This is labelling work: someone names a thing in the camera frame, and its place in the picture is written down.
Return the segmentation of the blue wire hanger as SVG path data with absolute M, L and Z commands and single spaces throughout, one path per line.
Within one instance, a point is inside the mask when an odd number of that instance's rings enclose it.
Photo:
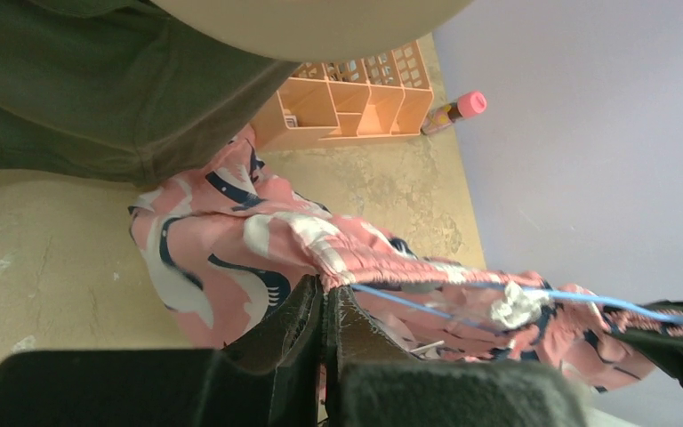
M 454 314 L 448 314 L 447 312 L 437 310 L 425 304 L 412 302 L 404 297 L 387 294 L 386 292 L 371 286 L 352 285 L 351 288 L 356 292 L 371 294 L 376 297 L 404 305 L 410 309 L 429 313 L 440 318 L 456 319 L 456 316 Z M 662 323 L 673 325 L 683 325 L 683 315 L 667 314 L 657 312 L 655 310 L 649 310 L 632 302 L 626 302 L 613 297 L 589 294 L 575 294 L 551 289 L 531 290 L 529 287 L 526 288 L 526 294 L 528 294 L 529 296 L 534 295 L 536 301 L 538 302 L 556 302 L 557 300 L 561 300 L 562 302 L 590 302 L 593 304 L 594 307 L 598 307 L 599 305 L 603 307 L 614 307 L 630 313 L 639 314 L 641 316 L 644 316 L 646 319 L 656 320 Z

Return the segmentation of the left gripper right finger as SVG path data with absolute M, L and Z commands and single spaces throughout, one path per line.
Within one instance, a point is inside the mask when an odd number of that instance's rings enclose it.
M 419 360 L 358 306 L 327 296 L 325 410 L 331 426 L 585 426 L 580 393 L 537 362 Z

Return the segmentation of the pink patterned shorts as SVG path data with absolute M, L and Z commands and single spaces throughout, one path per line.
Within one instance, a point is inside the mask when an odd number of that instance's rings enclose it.
M 257 157 L 245 128 L 203 168 L 180 173 L 130 209 L 151 281 L 197 347 L 223 348 L 273 314 L 300 280 L 325 291 L 365 285 L 425 304 L 440 318 L 353 290 L 359 307 L 419 359 L 537 361 L 600 392 L 659 369 L 609 334 L 609 309 L 538 302 L 531 290 L 595 295 L 540 275 L 509 274 L 414 254 L 355 216 L 302 197 Z

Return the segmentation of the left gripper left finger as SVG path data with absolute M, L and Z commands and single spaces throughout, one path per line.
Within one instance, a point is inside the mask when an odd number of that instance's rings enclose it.
M 323 295 L 301 279 L 222 350 L 33 350 L 0 363 L 0 426 L 312 426 Z

